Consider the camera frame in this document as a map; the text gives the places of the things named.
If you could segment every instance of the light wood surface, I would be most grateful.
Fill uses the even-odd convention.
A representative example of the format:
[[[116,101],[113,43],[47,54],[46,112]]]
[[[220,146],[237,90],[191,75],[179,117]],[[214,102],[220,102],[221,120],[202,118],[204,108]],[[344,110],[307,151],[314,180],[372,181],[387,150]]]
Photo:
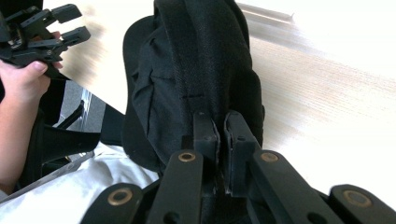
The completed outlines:
[[[92,33],[87,43],[63,54],[62,72],[124,113],[123,35],[134,21],[152,14],[152,2],[46,4],[62,2],[80,8],[84,16],[78,21]],[[251,37],[251,54],[267,112],[263,147],[281,152],[324,193],[333,185],[353,184],[396,208],[395,78],[256,37]]]

